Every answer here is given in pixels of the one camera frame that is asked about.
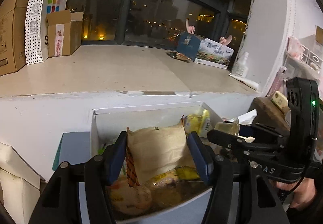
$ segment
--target human hand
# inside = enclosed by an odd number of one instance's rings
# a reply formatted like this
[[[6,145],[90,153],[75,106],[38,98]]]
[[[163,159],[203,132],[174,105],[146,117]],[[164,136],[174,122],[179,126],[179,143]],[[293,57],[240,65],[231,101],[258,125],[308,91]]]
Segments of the human hand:
[[[296,184],[297,182],[293,184],[276,182],[275,186],[279,189],[290,191]],[[294,199],[290,204],[291,208],[303,210],[308,207],[316,195],[314,179],[304,178],[302,183],[295,189],[294,194]]]

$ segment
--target paper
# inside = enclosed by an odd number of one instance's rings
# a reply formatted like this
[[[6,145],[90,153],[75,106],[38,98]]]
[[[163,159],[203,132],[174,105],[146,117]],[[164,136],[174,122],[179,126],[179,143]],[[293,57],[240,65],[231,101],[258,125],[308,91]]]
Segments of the paper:
[[[63,53],[63,42],[64,42],[63,34],[64,34],[64,24],[57,24],[54,56],[61,56]]]
[[[140,185],[177,166],[195,167],[182,125],[128,131],[128,147]]]

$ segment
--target metal screw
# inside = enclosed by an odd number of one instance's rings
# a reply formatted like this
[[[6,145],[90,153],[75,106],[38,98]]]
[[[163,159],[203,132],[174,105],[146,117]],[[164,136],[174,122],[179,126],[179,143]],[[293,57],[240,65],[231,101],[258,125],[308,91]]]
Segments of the metal screw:
[[[224,160],[224,157],[222,155],[216,155],[215,160],[218,161],[218,162],[221,162],[221,161]]]
[[[96,162],[99,162],[99,161],[101,161],[102,160],[102,156],[101,155],[96,155],[95,157],[94,157],[94,161],[96,161]]]
[[[257,164],[257,162],[255,162],[255,161],[251,161],[251,162],[249,163],[249,165],[250,165],[252,168],[257,168],[257,167],[258,167],[258,164]]]
[[[67,167],[68,167],[68,162],[62,162],[62,163],[60,164],[60,167],[61,167],[61,168],[67,168]]]

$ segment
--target window sill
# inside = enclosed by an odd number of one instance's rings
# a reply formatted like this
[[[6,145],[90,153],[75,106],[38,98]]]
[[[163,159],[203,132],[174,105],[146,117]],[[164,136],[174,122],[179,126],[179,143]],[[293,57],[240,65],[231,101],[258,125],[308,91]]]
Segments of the window sill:
[[[104,91],[255,91],[220,68],[175,60],[165,50],[120,45],[81,46],[0,77],[0,97]]]

